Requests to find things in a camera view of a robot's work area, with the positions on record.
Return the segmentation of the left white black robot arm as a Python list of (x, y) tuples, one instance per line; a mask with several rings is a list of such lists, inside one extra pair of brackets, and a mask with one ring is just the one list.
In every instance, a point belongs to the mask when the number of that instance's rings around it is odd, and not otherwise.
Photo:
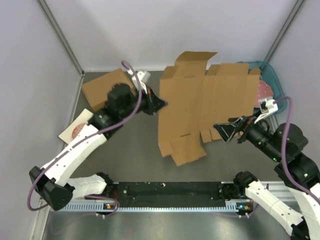
[(37, 192), (54, 211), (86, 196), (109, 198), (114, 187), (108, 175), (96, 173), (89, 177), (72, 178), (72, 174), (135, 114), (143, 112), (153, 116), (167, 104), (150, 87), (143, 86), (132, 92), (128, 84), (115, 84), (108, 92), (104, 106), (89, 118), (66, 148), (43, 167), (34, 166), (29, 171), (32, 182), (30, 191)]

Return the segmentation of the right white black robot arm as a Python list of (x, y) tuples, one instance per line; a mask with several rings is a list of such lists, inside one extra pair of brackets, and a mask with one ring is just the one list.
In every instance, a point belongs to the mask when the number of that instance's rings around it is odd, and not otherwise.
[(292, 240), (320, 238), (320, 171), (317, 164), (303, 153), (308, 139), (295, 124), (281, 124), (274, 133), (255, 122), (253, 116), (230, 118), (228, 123), (214, 124), (225, 143), (242, 133), (237, 143), (249, 141), (277, 163), (274, 171), (295, 198), (300, 212), (291, 209), (274, 196), (249, 171), (239, 172), (233, 179), (233, 192), (249, 198), (268, 212), (285, 229)]

